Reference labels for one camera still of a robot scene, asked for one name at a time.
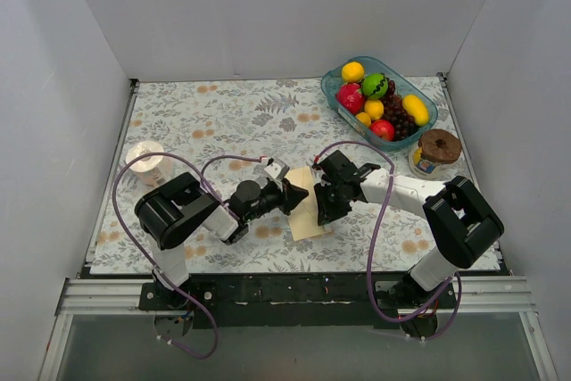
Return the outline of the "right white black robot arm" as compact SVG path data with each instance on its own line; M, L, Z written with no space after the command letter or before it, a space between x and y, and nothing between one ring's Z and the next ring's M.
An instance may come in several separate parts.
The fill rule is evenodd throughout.
M469 269L503 235L504 225L474 183L456 176L442 181L399 176L375 163L358 167L341 151L317 157L312 168L320 181L314 192L318 224L347 216L356 202L377 203L425 219L434 248L393 286L373 293L392 305L424 307L461 269Z

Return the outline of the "beige paper envelope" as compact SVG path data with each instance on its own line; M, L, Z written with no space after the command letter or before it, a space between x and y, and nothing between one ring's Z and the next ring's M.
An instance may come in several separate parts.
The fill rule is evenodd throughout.
M290 170L286 178L292 185L308 191L305 197L288 216L289 227L295 242L331 234L332 228L318 225L318 204L314 191L314 177L308 166Z

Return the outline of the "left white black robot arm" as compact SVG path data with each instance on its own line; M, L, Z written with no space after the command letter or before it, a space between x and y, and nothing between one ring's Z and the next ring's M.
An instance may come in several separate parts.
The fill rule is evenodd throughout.
M186 284L185 241L204 228L223 244L232 245L249 231L249 224L280 210L289 215L309 191L283 177L240 182L226 201L206 192L198 180L183 173L143 196L135 214L149 238L156 294L170 309L183 308L190 297Z

